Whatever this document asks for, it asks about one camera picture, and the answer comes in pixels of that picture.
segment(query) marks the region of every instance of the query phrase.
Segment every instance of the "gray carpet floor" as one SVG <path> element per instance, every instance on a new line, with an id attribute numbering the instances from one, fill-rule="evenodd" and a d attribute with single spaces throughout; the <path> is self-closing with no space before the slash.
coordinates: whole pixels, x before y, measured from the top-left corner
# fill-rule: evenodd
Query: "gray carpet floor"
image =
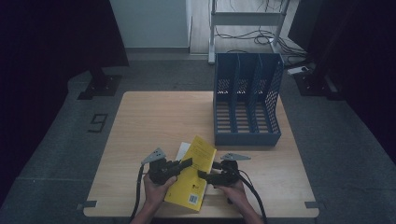
<path id="1" fill-rule="evenodd" d="M 214 66 L 205 60 L 132 61 L 106 68 L 121 75 L 115 96 L 78 100 L 91 76 L 69 81 L 56 120 L 14 182 L 0 223 L 127 223 L 127 217 L 85 217 L 86 201 L 106 140 L 126 91 L 212 91 Z M 344 101 L 303 97 L 283 76 L 280 96 L 319 203 L 317 218 L 269 218 L 269 223 L 396 223 L 396 166 Z M 100 133 L 91 124 L 107 114 Z M 241 220 L 154 219 L 154 223 L 242 223 Z"/>

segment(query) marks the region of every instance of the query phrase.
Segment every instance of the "power strip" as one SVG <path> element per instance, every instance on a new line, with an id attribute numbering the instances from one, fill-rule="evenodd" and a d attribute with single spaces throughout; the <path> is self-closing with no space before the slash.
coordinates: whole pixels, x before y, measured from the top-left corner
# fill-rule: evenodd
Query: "power strip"
<path id="1" fill-rule="evenodd" d="M 304 73 L 307 72 L 309 69 L 305 66 L 301 66 L 301 67 L 296 67 L 296 68 L 291 68 L 288 70 L 288 75 L 289 76 L 293 76 L 299 73 Z"/>

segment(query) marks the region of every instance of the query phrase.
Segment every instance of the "person's arm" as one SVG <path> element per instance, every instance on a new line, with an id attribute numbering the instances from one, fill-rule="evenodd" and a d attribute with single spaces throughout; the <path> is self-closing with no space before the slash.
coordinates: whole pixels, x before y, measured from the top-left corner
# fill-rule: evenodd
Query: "person's arm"
<path id="1" fill-rule="evenodd" d="M 136 214 L 131 224 L 149 224 L 157 210 L 160 208 L 166 191 L 176 182 L 175 176 L 169 178 L 164 185 L 154 184 L 149 175 L 143 177 L 145 183 L 146 201 L 142 210 Z"/>
<path id="2" fill-rule="evenodd" d="M 224 194 L 233 202 L 238 209 L 239 213 L 244 218 L 247 224 L 263 224 L 264 222 L 260 216 L 254 211 L 251 204 L 248 202 L 247 195 L 245 193 L 244 184 L 241 180 L 238 180 L 235 184 L 230 187 L 215 186 L 217 189 L 221 189 Z"/>

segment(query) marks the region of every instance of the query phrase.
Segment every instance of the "black cable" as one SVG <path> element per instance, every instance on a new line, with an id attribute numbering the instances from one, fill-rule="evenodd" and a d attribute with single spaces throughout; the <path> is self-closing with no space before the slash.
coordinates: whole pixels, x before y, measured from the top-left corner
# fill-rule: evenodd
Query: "black cable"
<path id="1" fill-rule="evenodd" d="M 231 53 L 231 52 L 242 52 L 242 53 L 248 53 L 248 51 L 241 50 L 241 49 L 230 49 L 226 53 Z"/>
<path id="2" fill-rule="evenodd" d="M 250 191 L 253 193 L 253 195 L 257 199 L 257 203 L 259 203 L 260 210 L 262 211 L 262 220 L 264 223 L 267 223 L 267 215 L 265 215 L 264 211 L 264 206 L 262 205 L 262 198 L 260 198 L 259 193 L 254 189 L 253 185 L 251 185 L 244 177 L 242 177 L 237 171 L 235 171 L 232 167 L 227 166 L 227 165 L 222 165 L 222 169 L 228 170 L 229 172 L 233 172 L 235 175 L 238 176 L 242 182 L 250 189 Z"/>
<path id="3" fill-rule="evenodd" d="M 299 61 L 297 63 L 292 63 L 290 61 L 290 58 L 302 58 L 302 57 L 300 57 L 300 56 L 288 56 L 287 61 L 288 61 L 289 64 L 285 65 L 285 67 L 284 67 L 285 69 L 289 69 L 289 68 L 292 68 L 292 67 L 295 67 L 295 66 L 305 65 L 307 63 L 311 63 L 312 62 L 309 59 L 309 57 L 306 57 L 302 61 Z"/>
<path id="4" fill-rule="evenodd" d="M 235 12 L 235 8 L 233 8 L 233 4 L 231 3 L 231 0 L 230 0 L 230 7 L 233 9 L 233 11 Z"/>
<path id="5" fill-rule="evenodd" d="M 259 11 L 259 8 L 264 4 L 264 0 L 262 0 L 262 3 L 257 7 L 256 11 Z"/>
<path id="6" fill-rule="evenodd" d="M 242 172 L 247 177 L 248 182 L 251 184 L 251 186 L 253 186 L 253 183 L 251 182 L 250 178 L 248 177 L 248 174 L 245 171 L 243 171 L 243 170 L 238 170 L 238 171 Z"/>
<path id="7" fill-rule="evenodd" d="M 142 164 L 142 166 L 140 166 L 139 174 L 137 175 L 136 201 L 134 202 L 134 211 L 131 214 L 131 218 L 130 218 L 129 222 L 131 222 L 134 219 L 134 216 L 136 215 L 136 212 L 137 212 L 137 207 L 139 206 L 139 203 L 140 203 L 140 186 L 142 184 L 142 176 L 143 176 L 144 168 L 145 168 L 145 165 Z"/>
<path id="8" fill-rule="evenodd" d="M 279 12 L 281 12 L 282 11 L 282 6 L 283 6 L 283 2 L 284 2 L 284 0 L 281 0 L 279 6 L 276 7 L 275 6 L 275 1 L 274 1 L 273 6 L 270 7 L 269 6 L 269 2 L 267 0 L 267 4 L 266 4 L 266 7 L 265 7 L 265 12 L 267 12 L 268 8 L 272 9 L 273 11 L 276 11 L 279 8 Z"/>
<path id="9" fill-rule="evenodd" d="M 214 0 L 214 1 L 215 1 L 215 8 L 216 8 L 218 0 Z M 280 5 L 279 5 L 279 11 L 281 11 L 283 4 L 284 4 L 284 0 L 281 0 Z M 268 7 L 269 7 L 269 0 L 266 1 L 265 11 L 267 11 Z M 242 39 L 253 39 L 255 44 L 260 44 L 263 46 L 271 44 L 270 38 L 274 38 L 274 36 L 275 36 L 272 32 L 262 30 L 261 26 L 259 27 L 259 30 L 252 31 L 245 35 L 219 34 L 217 26 L 215 26 L 215 30 L 216 30 L 216 36 L 219 36 L 221 38 L 231 38 L 231 39 L 241 39 L 241 40 Z M 255 33 L 259 33 L 259 34 L 256 36 L 249 36 L 249 35 L 252 35 Z M 279 37 L 278 45 L 280 46 L 281 50 L 283 51 L 281 53 L 281 55 L 283 57 L 287 57 L 285 61 L 289 63 L 288 66 L 292 65 L 292 63 L 290 62 L 290 58 L 292 58 L 292 57 L 301 57 L 301 58 L 304 58 L 304 61 L 307 61 L 307 58 L 306 58 L 307 53 L 303 49 L 296 49 L 296 48 L 288 46 L 286 41 L 282 37 Z M 239 50 L 239 49 L 232 49 L 232 50 L 229 50 L 228 52 L 232 52 L 232 51 L 246 52 L 244 50 Z"/>

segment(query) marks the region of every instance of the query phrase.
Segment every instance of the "black curtain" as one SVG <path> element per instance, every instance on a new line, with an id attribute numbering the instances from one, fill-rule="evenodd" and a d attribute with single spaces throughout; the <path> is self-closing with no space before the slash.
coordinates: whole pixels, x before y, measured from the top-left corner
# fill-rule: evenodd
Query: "black curtain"
<path id="1" fill-rule="evenodd" d="M 302 0 L 289 37 L 314 57 L 316 83 L 328 75 L 396 163 L 395 9 L 395 1 Z"/>
<path id="2" fill-rule="evenodd" d="M 69 78 L 123 65 L 108 0 L 0 3 L 1 202 L 64 103 Z"/>

